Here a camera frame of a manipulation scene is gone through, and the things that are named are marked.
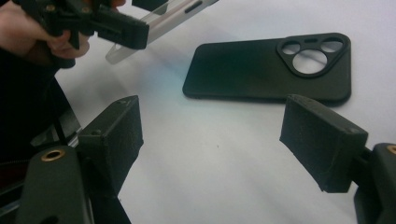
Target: white surface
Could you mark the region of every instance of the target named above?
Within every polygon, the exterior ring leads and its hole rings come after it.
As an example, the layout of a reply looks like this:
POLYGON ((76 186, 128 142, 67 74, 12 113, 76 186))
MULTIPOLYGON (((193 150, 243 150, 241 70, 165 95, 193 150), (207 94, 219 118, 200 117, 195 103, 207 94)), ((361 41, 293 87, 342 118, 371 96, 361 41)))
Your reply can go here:
POLYGON ((352 42, 352 96, 334 108, 396 142, 396 2, 220 0, 144 51, 110 65, 111 43, 59 79, 80 123, 137 94, 145 145, 120 193, 133 223, 356 223, 352 186, 327 194, 278 141, 284 106, 186 98, 204 43, 338 32, 352 42))

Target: black phone case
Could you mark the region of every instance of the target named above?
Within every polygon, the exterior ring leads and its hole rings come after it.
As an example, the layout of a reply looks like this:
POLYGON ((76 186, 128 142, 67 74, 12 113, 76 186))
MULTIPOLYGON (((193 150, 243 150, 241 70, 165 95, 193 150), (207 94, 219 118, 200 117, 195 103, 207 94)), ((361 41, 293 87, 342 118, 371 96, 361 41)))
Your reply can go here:
POLYGON ((339 104, 351 94, 350 58, 349 38, 337 33, 203 44, 194 53, 183 92, 191 98, 282 102, 289 94, 299 94, 339 104), (331 41, 342 47, 335 52, 323 49, 322 44, 331 41), (291 44, 300 49, 285 53, 283 48, 291 44), (307 49, 327 58, 314 74, 293 66, 294 57, 307 49))

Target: white phone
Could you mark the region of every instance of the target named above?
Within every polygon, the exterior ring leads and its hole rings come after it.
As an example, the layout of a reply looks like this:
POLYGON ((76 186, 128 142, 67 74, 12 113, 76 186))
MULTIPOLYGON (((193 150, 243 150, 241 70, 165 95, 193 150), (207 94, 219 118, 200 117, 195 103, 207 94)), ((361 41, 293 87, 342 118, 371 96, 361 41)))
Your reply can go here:
MULTIPOLYGON (((158 7, 141 19, 149 26, 148 44, 217 1, 219 0, 170 0, 158 7)), ((137 51, 138 49, 114 44, 107 53, 106 60, 112 64, 119 63, 137 51)))

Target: black sleeve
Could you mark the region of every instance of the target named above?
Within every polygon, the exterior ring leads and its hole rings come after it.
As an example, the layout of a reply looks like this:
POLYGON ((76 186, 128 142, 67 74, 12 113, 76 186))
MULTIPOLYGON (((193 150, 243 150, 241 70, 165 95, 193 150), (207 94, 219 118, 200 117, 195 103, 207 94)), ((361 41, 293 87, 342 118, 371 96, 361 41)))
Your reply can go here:
POLYGON ((52 122, 48 91, 58 69, 0 49, 0 162, 36 153, 29 143, 52 122))

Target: white table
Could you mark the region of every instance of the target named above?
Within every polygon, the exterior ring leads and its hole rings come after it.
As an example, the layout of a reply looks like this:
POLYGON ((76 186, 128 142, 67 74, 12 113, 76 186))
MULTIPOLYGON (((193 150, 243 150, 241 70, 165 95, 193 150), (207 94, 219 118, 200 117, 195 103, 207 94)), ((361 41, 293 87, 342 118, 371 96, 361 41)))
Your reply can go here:
MULTIPOLYGON (((127 4, 122 8, 128 12, 127 4)), ((111 43, 58 73, 83 127, 138 95, 145 144, 120 193, 133 223, 356 223, 347 194, 321 192, 279 142, 284 106, 193 100, 181 88, 204 43, 337 32, 352 42, 352 96, 337 113, 396 142, 396 1, 220 0, 110 65, 111 43)))

